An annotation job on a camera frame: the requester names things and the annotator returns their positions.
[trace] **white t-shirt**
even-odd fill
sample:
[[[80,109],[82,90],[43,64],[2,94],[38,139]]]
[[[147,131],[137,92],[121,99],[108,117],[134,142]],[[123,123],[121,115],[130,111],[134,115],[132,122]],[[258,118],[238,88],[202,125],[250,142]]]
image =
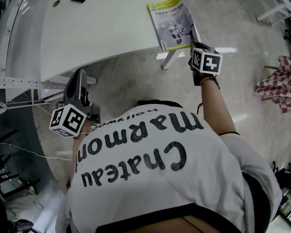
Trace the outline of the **white t-shirt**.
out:
[[[266,195],[267,224],[281,200],[266,160],[239,135],[220,137],[177,107],[138,106],[98,125],[73,161],[58,233],[68,225],[79,233],[122,232],[188,215],[220,231],[254,232],[255,197]],[[262,192],[251,193],[244,172]]]

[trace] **gray floor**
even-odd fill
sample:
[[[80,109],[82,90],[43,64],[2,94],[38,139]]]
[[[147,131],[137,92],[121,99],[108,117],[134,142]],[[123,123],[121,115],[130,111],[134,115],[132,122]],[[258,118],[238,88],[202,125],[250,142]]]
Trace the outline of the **gray floor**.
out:
[[[257,81],[270,73],[264,66],[277,66],[280,55],[289,56],[283,39],[284,23],[270,26],[268,20],[256,20],[274,5],[269,0],[186,1],[202,42],[223,53],[218,82],[237,131],[269,163],[276,160],[280,165],[287,164],[291,159],[291,114],[282,115],[278,106],[254,95]],[[147,50],[85,68],[89,76],[98,80],[89,89],[89,100],[100,107],[102,121],[120,116],[141,99],[171,100],[196,112],[201,94],[200,87],[193,85],[187,65],[189,52],[184,50],[182,57],[164,71],[160,66],[163,56],[160,49]],[[34,108],[33,114],[45,155],[71,158],[71,141],[49,132],[49,116],[42,110]],[[48,163],[65,192],[69,162]]]

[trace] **metal frame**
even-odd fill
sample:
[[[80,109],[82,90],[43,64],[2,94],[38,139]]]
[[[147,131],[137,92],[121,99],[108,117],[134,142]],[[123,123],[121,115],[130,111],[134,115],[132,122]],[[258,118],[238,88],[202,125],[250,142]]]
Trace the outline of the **metal frame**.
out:
[[[280,216],[289,225],[289,227],[291,228],[291,221],[287,216],[285,216],[282,212],[279,212],[278,216]]]
[[[64,96],[64,93],[55,95],[53,97],[50,97],[49,99],[45,99],[45,103],[49,103],[49,102],[56,100],[56,99],[61,99],[63,96]]]
[[[66,84],[55,82],[29,81],[11,77],[0,77],[0,89],[27,88],[27,89],[58,89],[63,90]]]
[[[10,102],[6,103],[7,110],[9,109],[17,109],[17,108],[23,108],[23,107],[33,107],[33,106],[40,106],[44,104],[49,104],[50,102],[46,102],[45,100],[36,100],[36,101],[25,101],[25,102]]]

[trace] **cable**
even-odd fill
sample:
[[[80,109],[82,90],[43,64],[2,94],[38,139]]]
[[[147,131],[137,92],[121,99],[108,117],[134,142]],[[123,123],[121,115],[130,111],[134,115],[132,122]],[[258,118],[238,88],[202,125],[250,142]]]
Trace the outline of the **cable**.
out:
[[[16,185],[14,185],[13,183],[12,183],[12,181],[10,181],[10,180],[8,180],[10,183],[11,183],[11,185],[12,186],[14,186],[16,189],[18,189],[18,187],[16,187]]]
[[[43,207],[43,205],[41,205],[39,202],[37,202],[37,201],[33,201],[33,204],[37,207],[37,209],[38,209],[39,211],[43,211],[44,207]]]
[[[48,113],[50,116],[52,116],[51,113],[47,112],[45,109],[43,109],[41,106],[37,105],[37,107],[39,107],[41,110],[45,111],[46,113]]]
[[[6,209],[8,209],[9,211],[11,211],[13,214],[14,214],[14,216],[15,216],[15,219],[17,219],[18,217],[19,217],[19,219],[21,219],[21,217],[19,216],[20,215],[20,213],[17,215],[12,209],[10,209],[10,208],[8,208],[8,207],[5,207]]]
[[[46,158],[46,159],[61,159],[61,160],[64,160],[64,161],[72,161],[71,159],[65,159],[65,158],[62,158],[62,157],[46,157],[46,156],[43,156],[43,155],[37,154],[36,152],[30,151],[30,150],[27,150],[27,149],[22,149],[22,148],[19,147],[19,146],[16,146],[16,145],[14,145],[14,144],[9,144],[9,143],[7,143],[7,142],[1,142],[0,144],[7,144],[7,145],[9,145],[9,148],[10,148],[10,149],[12,149],[11,146],[13,146],[13,147],[19,148],[20,150],[25,150],[25,151],[28,151],[28,152],[30,152],[30,153],[34,153],[35,155],[40,156],[40,157],[43,157],[43,158]]]
[[[47,112],[45,109],[43,109],[41,106],[37,105],[37,107],[39,107],[41,110],[43,110],[44,112],[48,113],[50,116],[52,116],[51,113]]]

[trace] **glove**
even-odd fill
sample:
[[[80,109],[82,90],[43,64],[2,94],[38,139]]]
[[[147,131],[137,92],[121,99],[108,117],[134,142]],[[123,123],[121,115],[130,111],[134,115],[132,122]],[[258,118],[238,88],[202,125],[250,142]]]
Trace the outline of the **glove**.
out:
[[[205,78],[205,77],[209,77],[212,78],[215,83],[217,84],[217,86],[220,88],[217,79],[214,75],[212,74],[208,74],[208,73],[200,73],[199,71],[197,71],[194,67],[192,67],[192,52],[193,52],[193,48],[197,48],[197,49],[208,49],[208,50],[215,50],[214,48],[211,48],[209,46],[207,46],[206,44],[203,44],[201,42],[191,42],[191,58],[188,62],[188,65],[190,67],[190,69],[193,71],[193,82],[195,86],[200,86],[201,85],[201,81]]]

